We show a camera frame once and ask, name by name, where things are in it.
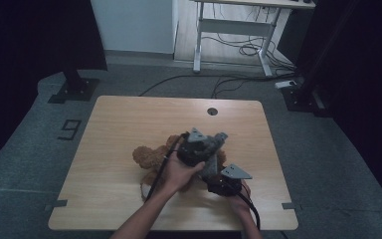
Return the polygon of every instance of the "forearm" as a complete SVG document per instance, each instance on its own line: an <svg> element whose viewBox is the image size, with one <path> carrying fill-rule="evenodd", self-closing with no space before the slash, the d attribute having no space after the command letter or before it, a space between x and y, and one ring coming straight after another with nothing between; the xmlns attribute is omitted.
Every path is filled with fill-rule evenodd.
<svg viewBox="0 0 382 239"><path fill-rule="evenodd" d="M166 202L175 194L175 191L168 187L161 188L148 201L146 201L119 229L110 237L111 239L145 238L154 221L159 216Z"/></svg>
<svg viewBox="0 0 382 239"><path fill-rule="evenodd" d="M260 234L259 229L256 226L256 223L251 216L250 211L245 211L239 213L239 218L241 224L244 227L244 231L249 239L263 239L262 234Z"/></svg>

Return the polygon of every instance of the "brown teddy bear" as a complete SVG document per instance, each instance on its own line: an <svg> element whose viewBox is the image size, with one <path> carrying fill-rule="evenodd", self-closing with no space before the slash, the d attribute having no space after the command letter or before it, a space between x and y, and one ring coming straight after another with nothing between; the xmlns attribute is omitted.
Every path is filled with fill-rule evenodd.
<svg viewBox="0 0 382 239"><path fill-rule="evenodd" d="M161 145L156 149L151 149L147 146L140 146L135 149L132 153L132 157L136 163L140 165L141 168L150 169L150 171L141 179L140 187L141 187L141 197L145 200L150 191L151 185L153 184L154 179L156 178L157 172L162 164L163 157L169 151L171 145L175 142L175 140L179 137L179 135L170 135L165 145ZM180 138L178 143L182 143L184 138ZM217 152L217 160L218 160L218 171L222 170L223 163L226 161L225 151L219 149ZM163 177L160 177L159 182L155 188L155 191L160 188L160 185L164 183ZM184 187L181 188L180 191L187 191L191 186L192 180L190 180Z"/></svg>

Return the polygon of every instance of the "desk leg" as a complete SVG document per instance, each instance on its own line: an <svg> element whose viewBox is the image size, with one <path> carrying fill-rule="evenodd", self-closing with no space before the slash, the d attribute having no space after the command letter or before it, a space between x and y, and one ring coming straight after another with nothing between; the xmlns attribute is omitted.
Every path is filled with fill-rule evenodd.
<svg viewBox="0 0 382 239"><path fill-rule="evenodd" d="M267 51L269 48L269 44L272 40L273 33L275 32L276 24L278 22L279 15L281 14L282 8L278 8L278 11L276 12L275 19L271 23L271 27L269 29L268 38L266 39L265 43L263 44L262 50L259 52L259 58L262 62L263 70L265 71L266 77L272 76L272 71L269 66L269 59L267 57Z"/></svg>
<svg viewBox="0 0 382 239"><path fill-rule="evenodd" d="M194 73L200 73L200 64L201 64L201 25L203 24L203 10L204 3L201 3L200 15L198 17L198 27L197 27L197 45L195 46L194 53Z"/></svg>

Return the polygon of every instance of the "hole in table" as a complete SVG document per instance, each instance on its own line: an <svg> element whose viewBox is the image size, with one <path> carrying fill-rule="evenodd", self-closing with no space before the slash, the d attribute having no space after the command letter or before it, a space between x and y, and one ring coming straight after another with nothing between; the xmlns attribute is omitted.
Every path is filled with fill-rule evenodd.
<svg viewBox="0 0 382 239"><path fill-rule="evenodd" d="M214 108L209 108L209 109L207 110L207 113L208 113L210 116L215 116L215 115L218 113L218 111L217 111L216 109L214 109Z"/></svg>

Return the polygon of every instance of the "gray carpet floor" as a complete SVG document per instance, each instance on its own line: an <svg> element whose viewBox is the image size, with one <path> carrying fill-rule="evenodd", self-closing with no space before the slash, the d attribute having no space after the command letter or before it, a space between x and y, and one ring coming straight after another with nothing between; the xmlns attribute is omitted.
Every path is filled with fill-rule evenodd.
<svg viewBox="0 0 382 239"><path fill-rule="evenodd" d="M256 75L245 68L245 72L224 69L212 66L201 75ZM138 96L163 79L192 72L172 66L109 64L108 72L81 71L81 75L100 79L90 102L48 104L65 79L55 74L42 80L34 105L0 151L0 238L108 238L108 231L53 231L48 227L49 205L58 198L96 98ZM207 99L217 80L176 79L146 96ZM256 100L264 106L299 222L286 236L382 238L382 188L362 157L333 119L289 112L275 89L278 81L245 83L218 98ZM61 130L66 120L82 121L74 140L58 139L71 134ZM267 239L285 238L278 231L262 233Z"/></svg>

